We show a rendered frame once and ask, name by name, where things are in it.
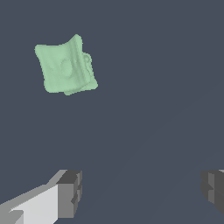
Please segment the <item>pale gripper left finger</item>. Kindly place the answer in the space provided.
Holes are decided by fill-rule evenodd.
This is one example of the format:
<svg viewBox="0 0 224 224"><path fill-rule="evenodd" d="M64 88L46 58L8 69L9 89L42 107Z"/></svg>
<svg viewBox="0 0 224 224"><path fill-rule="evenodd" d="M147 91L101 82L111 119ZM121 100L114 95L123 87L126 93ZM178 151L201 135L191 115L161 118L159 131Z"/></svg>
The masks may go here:
<svg viewBox="0 0 224 224"><path fill-rule="evenodd" d="M54 224L73 218L82 195L82 171L59 170L45 185L0 205L0 224Z"/></svg>

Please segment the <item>light green crumpled cloth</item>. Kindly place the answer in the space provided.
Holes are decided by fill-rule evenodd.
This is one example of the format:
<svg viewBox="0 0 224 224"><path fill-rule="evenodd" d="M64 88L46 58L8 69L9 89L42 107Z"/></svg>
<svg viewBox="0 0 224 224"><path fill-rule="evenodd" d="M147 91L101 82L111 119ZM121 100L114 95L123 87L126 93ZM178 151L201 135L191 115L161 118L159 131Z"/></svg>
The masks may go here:
<svg viewBox="0 0 224 224"><path fill-rule="evenodd" d="M35 46L48 93L72 95L98 87L91 55L82 51L82 45L81 36L75 34L65 44Z"/></svg>

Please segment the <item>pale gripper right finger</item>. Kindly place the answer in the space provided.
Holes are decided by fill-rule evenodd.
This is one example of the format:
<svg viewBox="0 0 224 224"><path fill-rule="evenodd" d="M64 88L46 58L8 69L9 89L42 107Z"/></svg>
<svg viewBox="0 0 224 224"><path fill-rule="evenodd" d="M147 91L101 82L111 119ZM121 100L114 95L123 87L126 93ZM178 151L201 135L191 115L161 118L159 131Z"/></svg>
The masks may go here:
<svg viewBox="0 0 224 224"><path fill-rule="evenodd" d="M200 178L203 196L224 214L224 170L202 171Z"/></svg>

